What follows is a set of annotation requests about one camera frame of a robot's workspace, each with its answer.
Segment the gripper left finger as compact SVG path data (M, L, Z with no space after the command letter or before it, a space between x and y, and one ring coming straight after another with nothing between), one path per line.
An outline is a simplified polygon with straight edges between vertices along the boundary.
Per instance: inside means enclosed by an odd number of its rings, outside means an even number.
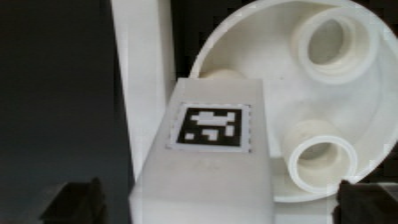
M39 216L40 224L108 224L101 181L69 182Z

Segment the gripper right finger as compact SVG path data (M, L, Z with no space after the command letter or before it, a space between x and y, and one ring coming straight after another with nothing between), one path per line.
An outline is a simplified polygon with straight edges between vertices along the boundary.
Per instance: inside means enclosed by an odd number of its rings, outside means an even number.
M332 224L398 224L398 183L343 181Z

